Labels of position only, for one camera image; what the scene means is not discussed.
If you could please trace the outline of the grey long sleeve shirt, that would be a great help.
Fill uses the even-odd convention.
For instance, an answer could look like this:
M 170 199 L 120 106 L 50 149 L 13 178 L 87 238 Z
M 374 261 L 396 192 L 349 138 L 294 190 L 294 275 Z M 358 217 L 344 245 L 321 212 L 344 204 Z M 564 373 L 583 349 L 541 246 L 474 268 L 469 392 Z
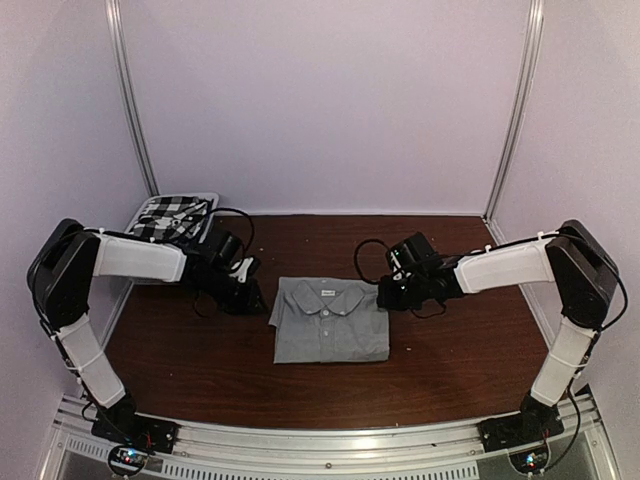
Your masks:
M 389 315 L 361 280 L 282 277 L 269 325 L 276 364 L 376 363 L 390 356 Z

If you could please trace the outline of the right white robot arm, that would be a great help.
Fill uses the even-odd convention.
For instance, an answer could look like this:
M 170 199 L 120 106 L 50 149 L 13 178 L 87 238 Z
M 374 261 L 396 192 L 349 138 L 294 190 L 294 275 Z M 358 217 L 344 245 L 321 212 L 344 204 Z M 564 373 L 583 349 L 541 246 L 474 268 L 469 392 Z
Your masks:
M 387 251 L 389 273 L 378 281 L 378 305 L 389 311 L 418 310 L 426 302 L 511 286 L 546 284 L 556 292 L 556 333 L 523 406 L 513 419 L 519 440 L 535 440 L 551 424 L 550 408 L 586 367 L 596 342 L 620 320 L 611 315 L 615 296 L 629 300 L 619 268 L 579 220 L 550 232 L 465 253 L 437 252 L 416 233 Z

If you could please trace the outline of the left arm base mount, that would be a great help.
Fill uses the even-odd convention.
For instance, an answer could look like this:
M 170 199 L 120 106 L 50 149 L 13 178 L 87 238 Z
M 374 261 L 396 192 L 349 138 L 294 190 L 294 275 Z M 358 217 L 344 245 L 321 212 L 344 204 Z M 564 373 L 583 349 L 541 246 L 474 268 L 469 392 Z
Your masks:
M 123 425 L 99 417 L 91 434 L 113 443 L 107 453 L 107 466 L 119 477 L 141 473 L 158 453 L 171 454 L 179 426 L 175 422 L 135 415 L 126 431 Z

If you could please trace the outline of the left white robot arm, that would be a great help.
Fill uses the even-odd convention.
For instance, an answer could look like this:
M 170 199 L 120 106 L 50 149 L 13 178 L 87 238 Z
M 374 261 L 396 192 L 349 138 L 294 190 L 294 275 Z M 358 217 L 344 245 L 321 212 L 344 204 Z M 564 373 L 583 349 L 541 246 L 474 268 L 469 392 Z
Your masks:
M 141 238 L 66 218 L 37 253 L 26 281 L 39 322 L 89 398 L 109 409 L 104 425 L 121 443 L 137 442 L 144 424 L 119 405 L 126 388 L 96 336 L 92 301 L 109 283 L 143 280 L 204 293 L 228 315 L 261 314 L 267 305 L 254 276 L 259 261 L 241 248 L 239 238 L 215 228 L 197 240 Z

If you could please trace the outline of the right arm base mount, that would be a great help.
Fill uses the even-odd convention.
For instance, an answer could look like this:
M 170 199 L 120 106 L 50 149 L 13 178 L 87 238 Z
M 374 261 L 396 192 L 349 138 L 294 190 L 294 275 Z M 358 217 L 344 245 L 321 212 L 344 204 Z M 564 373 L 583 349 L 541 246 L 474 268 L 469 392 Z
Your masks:
M 541 474 L 550 464 L 548 440 L 562 434 L 561 420 L 539 420 L 535 415 L 517 413 L 481 421 L 478 432 L 486 453 L 506 451 L 512 467 L 520 474 Z

